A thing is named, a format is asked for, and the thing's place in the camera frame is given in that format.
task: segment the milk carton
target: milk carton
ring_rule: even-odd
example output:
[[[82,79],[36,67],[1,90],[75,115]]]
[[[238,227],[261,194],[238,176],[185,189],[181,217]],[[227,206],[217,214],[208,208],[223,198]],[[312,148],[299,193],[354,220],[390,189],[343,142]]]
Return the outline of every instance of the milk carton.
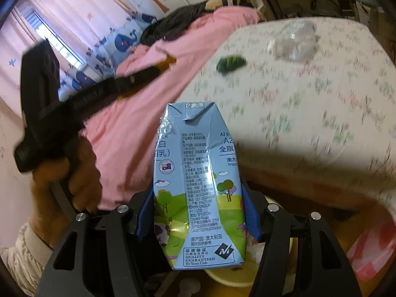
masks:
[[[154,231],[173,269],[244,262],[235,145],[215,103],[167,105],[155,149],[154,195]]]

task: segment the person's hand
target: person's hand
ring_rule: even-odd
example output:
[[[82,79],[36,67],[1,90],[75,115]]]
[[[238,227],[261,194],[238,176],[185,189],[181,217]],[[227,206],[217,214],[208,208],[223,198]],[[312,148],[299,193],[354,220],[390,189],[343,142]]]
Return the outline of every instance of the person's hand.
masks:
[[[95,167],[96,156],[91,143],[80,138],[77,151],[80,164],[69,180],[73,205],[79,211],[95,212],[102,198],[100,173]],[[67,158],[43,162],[33,171],[30,186],[33,213],[29,223],[33,231],[50,248],[54,248],[70,222],[62,212],[50,190],[50,182],[64,179],[70,170]]]

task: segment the window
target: window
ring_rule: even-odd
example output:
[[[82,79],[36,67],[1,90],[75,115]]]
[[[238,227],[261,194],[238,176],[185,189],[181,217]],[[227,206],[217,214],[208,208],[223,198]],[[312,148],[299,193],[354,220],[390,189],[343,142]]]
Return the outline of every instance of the window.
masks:
[[[35,13],[34,10],[31,10],[25,18],[38,35],[43,39],[48,39],[51,46],[58,50],[72,66],[77,69],[80,69],[83,66],[84,61],[74,53],[66,43],[64,43],[64,41],[43,21],[39,15]]]

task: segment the white mattress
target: white mattress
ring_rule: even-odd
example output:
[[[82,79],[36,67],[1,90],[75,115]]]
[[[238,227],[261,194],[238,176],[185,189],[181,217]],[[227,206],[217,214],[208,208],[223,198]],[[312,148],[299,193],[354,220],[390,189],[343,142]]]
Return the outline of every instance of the white mattress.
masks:
[[[245,27],[178,101],[217,103],[248,179],[344,208],[375,199],[395,218],[396,68],[364,25],[311,19],[319,49],[309,63],[266,52],[290,20]],[[217,73],[219,59],[232,54],[247,66]]]

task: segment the metal screw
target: metal screw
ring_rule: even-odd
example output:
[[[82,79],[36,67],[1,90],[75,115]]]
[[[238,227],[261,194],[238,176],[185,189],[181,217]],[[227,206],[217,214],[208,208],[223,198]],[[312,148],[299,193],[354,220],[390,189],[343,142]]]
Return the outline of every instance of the metal screw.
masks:
[[[277,211],[279,211],[279,207],[276,205],[276,204],[274,204],[274,203],[271,203],[271,204],[268,204],[268,210],[270,210],[271,212],[277,212]]]
[[[79,222],[84,221],[86,217],[87,215],[85,213],[79,213],[78,215],[76,215],[76,220]]]
[[[129,207],[126,204],[122,204],[117,208],[119,213],[125,213],[129,210]]]
[[[319,212],[312,212],[311,213],[311,218],[314,219],[314,220],[320,220],[321,217],[322,216],[320,215]]]

